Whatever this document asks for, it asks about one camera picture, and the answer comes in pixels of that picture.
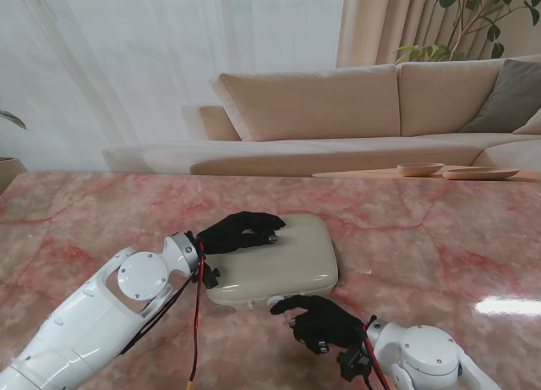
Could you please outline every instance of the pink marble surface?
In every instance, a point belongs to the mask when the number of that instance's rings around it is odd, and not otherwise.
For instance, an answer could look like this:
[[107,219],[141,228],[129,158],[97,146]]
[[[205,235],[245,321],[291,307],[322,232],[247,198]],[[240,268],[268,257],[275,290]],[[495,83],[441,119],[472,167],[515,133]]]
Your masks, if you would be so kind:
[[[342,270],[332,299],[362,318],[441,327],[503,388],[541,388],[541,186],[522,183],[20,175],[0,197],[0,368],[116,251],[161,250],[165,235],[241,210],[319,215]],[[487,297],[531,302],[503,312]],[[193,298],[191,287],[84,389],[183,388]],[[340,379],[336,349],[312,355],[287,322],[204,297],[196,388],[363,388]]]

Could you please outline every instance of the sofa cushion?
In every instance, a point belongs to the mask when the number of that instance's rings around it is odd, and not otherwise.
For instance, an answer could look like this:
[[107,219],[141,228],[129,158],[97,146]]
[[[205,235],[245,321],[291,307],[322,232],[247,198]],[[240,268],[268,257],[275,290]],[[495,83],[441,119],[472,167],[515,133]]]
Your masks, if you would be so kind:
[[470,165],[481,150],[446,140],[370,138],[221,142],[185,140],[181,145],[127,146],[104,151],[112,171],[253,176],[393,168],[404,162]]
[[212,83],[242,140],[398,136],[396,66],[221,74]]
[[488,149],[492,146],[504,143],[520,142],[523,140],[538,140],[541,135],[514,135],[514,134],[437,134],[421,135],[418,138],[448,140],[450,142],[463,143],[476,146],[479,149]]
[[541,108],[533,115],[524,126],[513,131],[516,135],[541,135]]
[[233,128],[226,110],[222,106],[200,107],[199,115],[201,115],[206,135],[210,140],[240,140],[240,136]]
[[483,151],[473,166],[541,172],[541,140],[506,143]]
[[470,165],[481,150],[443,140],[373,138],[368,140],[286,140],[266,142],[271,153],[199,162],[192,174],[243,176],[304,176],[315,173],[394,168],[404,162]]
[[541,63],[506,60],[494,90],[461,132],[512,132],[541,108]]
[[[541,55],[516,59],[541,62]],[[458,132],[489,97],[503,63],[504,59],[400,64],[401,135]]]

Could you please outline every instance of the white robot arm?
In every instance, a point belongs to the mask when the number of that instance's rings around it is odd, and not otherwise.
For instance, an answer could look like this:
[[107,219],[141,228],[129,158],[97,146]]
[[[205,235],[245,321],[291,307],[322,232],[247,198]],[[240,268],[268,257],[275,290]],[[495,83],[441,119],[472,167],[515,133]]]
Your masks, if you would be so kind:
[[[162,253],[119,251],[49,315],[0,373],[0,389],[78,388],[116,358],[173,296],[170,274],[188,277],[197,267],[197,250],[184,233],[166,237]],[[131,311],[107,288],[116,271],[125,295],[150,301],[141,312]]]
[[457,390],[459,380],[472,390],[501,390],[439,328],[403,328],[376,319],[366,334],[381,370],[398,390]]

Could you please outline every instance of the black cable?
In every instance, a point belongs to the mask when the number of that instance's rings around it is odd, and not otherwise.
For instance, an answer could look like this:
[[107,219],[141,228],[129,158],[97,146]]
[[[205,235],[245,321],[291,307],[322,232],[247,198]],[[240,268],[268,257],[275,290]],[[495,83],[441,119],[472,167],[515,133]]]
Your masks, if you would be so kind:
[[381,386],[383,386],[383,388],[384,388],[385,390],[390,390],[390,389],[386,386],[386,380],[385,380],[383,377],[381,377],[380,372],[378,371],[378,368],[377,368],[377,366],[376,366],[375,363],[374,363],[374,357],[375,357],[375,356],[373,356],[373,355],[370,353],[370,351],[369,351],[369,346],[368,346],[368,344],[366,343],[367,340],[368,340],[368,335],[364,335],[364,336],[363,336],[363,344],[364,344],[364,347],[365,347],[366,350],[367,350],[368,358],[369,358],[369,360],[370,360],[370,364],[372,365],[372,368],[373,368],[373,370],[374,370],[374,373],[375,373],[375,375],[378,377],[378,380],[380,381]]
[[368,376],[364,376],[364,384],[366,384],[366,388],[368,390],[374,390],[372,386],[370,385],[370,380]]
[[122,352],[120,354],[125,354],[128,352],[133,346],[144,336],[147,334],[148,331],[150,331],[155,324],[158,323],[158,321],[169,311],[169,309],[175,304],[180,297],[180,294],[183,293],[184,289],[188,287],[188,284],[192,280],[192,276],[195,272],[192,272],[186,281],[184,282],[183,286],[177,290],[175,294],[172,295],[172,297],[166,301],[166,303],[161,307],[161,309],[148,321],[146,324],[143,325],[141,330],[137,332],[134,336],[134,338],[128,342],[128,344],[122,349]]

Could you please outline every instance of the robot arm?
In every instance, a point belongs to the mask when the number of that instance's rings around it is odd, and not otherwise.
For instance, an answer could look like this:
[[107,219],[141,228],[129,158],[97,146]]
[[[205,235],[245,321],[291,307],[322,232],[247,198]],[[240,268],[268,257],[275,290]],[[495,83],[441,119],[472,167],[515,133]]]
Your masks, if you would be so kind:
[[[119,251],[49,315],[19,357],[0,373],[0,390],[78,388],[126,352],[167,311],[182,291],[173,292],[171,273],[192,276],[199,267],[200,246],[211,255],[273,244],[274,231],[284,226],[277,216],[244,211],[200,232],[198,248],[188,232],[166,237],[161,253]],[[142,311],[130,310],[107,288],[114,272],[127,297],[147,303]],[[216,275],[205,264],[203,284],[217,285]]]
[[383,372],[398,390],[501,390],[446,332],[417,325],[408,329],[374,320],[367,336]]
[[[169,275],[189,276],[198,266],[184,233],[166,237],[161,253],[119,251],[53,311],[40,330],[0,373],[2,390],[72,390],[109,364],[173,295]],[[106,286],[118,272],[118,286],[130,299],[150,301],[133,312]]]
[[332,301],[318,296],[284,299],[270,313],[298,307],[307,312],[290,323],[295,338],[316,354],[327,353],[328,343],[347,348],[339,354],[338,362],[342,377],[348,381],[364,376],[367,382],[372,367],[376,374],[380,367],[399,390],[457,390],[459,380],[472,390],[501,390],[439,328],[403,328],[378,319],[366,327]]

